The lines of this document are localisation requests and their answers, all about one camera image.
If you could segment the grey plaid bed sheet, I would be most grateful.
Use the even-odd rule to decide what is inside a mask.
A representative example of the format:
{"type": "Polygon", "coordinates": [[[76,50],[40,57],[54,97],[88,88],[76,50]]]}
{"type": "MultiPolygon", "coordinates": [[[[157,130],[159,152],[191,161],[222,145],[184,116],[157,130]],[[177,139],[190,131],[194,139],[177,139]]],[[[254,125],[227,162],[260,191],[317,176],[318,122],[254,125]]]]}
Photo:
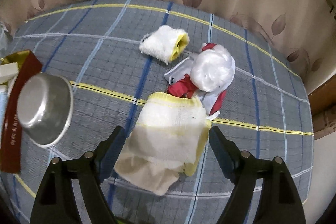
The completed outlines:
{"type": "Polygon", "coordinates": [[[174,3],[95,0],[30,17],[5,54],[31,50],[51,75],[74,90],[72,123],[58,144],[39,148],[23,134],[21,171],[1,174],[1,196],[20,223],[28,223],[34,199],[52,157],[76,159],[96,148],[116,126],[131,130],[153,92],[164,92],[170,65],[143,55],[138,45],[167,24],[184,29],[190,43],[221,44],[236,62],[220,115],[214,120],[227,139],[260,159],[283,158],[302,202],[313,169],[313,128],[305,87],[286,56],[235,20],[174,3]]]}

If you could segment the red and white garment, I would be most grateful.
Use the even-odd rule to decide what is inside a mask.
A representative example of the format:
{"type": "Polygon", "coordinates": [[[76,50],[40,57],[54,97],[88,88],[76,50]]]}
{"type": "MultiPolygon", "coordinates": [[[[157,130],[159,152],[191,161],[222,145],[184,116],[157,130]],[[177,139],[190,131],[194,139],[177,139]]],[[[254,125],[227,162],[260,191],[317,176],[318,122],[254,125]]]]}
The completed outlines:
{"type": "Polygon", "coordinates": [[[188,57],[165,73],[164,78],[169,83],[167,88],[167,92],[169,94],[178,98],[199,98],[206,110],[207,116],[210,120],[213,120],[221,113],[220,109],[226,96],[226,90],[208,93],[199,90],[191,82],[189,73],[194,62],[194,58],[199,53],[190,53],[188,57]]]}

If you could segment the white printed cloth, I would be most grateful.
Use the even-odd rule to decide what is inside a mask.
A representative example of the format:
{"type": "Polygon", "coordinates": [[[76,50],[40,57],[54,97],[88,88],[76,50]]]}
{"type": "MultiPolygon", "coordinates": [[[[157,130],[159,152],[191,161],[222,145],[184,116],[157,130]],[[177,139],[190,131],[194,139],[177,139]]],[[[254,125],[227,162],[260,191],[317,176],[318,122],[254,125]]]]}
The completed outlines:
{"type": "Polygon", "coordinates": [[[0,66],[1,85],[8,85],[19,73],[18,63],[3,64],[0,66]]]}

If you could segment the gold metal tin tray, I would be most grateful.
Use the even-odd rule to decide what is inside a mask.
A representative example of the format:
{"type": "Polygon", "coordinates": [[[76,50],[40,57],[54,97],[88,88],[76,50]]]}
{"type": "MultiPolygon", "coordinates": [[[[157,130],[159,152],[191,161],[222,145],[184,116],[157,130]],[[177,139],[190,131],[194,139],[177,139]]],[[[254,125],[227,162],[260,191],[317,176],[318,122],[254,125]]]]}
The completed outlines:
{"type": "Polygon", "coordinates": [[[31,50],[12,53],[3,65],[18,64],[18,75],[7,101],[1,135],[1,171],[19,173],[21,169],[22,126],[18,121],[18,97],[24,84],[42,70],[42,63],[31,50]]]}

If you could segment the white fluffy yellow-lined sock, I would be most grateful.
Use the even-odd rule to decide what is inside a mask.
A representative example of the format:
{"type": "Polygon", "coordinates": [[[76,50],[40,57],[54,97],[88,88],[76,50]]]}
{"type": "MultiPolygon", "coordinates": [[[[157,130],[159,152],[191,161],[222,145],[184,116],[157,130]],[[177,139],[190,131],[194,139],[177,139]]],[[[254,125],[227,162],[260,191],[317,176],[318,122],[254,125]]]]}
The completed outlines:
{"type": "Polygon", "coordinates": [[[155,32],[143,37],[139,50],[167,65],[179,57],[189,42],[190,38],[185,30],[162,25],[155,32]]]}

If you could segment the wooden furniture edge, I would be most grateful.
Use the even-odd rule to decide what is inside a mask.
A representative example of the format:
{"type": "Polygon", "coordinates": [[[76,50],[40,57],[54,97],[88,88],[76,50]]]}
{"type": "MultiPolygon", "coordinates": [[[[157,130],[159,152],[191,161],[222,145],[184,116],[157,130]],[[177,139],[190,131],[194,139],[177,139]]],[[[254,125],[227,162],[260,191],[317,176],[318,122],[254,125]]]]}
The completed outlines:
{"type": "Polygon", "coordinates": [[[335,132],[336,76],[309,95],[314,140],[335,132]]]}

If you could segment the silver metal bowl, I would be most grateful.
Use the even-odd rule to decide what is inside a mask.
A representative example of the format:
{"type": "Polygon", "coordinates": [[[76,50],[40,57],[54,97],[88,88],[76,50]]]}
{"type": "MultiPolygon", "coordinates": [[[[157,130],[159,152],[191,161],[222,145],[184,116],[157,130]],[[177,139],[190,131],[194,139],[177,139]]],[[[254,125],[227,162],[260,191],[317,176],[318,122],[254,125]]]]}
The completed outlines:
{"type": "Polygon", "coordinates": [[[60,141],[70,127],[73,113],[73,90],[63,76],[38,73],[24,84],[18,97],[19,123],[41,148],[60,141]]]}

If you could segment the white yellow trimmed towel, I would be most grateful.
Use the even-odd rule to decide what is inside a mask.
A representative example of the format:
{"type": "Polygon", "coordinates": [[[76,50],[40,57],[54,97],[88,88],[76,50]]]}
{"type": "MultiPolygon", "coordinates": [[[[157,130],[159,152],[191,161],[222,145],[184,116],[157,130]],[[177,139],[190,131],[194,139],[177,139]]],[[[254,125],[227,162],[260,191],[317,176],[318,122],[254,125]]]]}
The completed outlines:
{"type": "Polygon", "coordinates": [[[195,173],[210,127],[197,97],[155,92],[143,106],[114,170],[129,183],[163,196],[180,173],[195,173]]]}

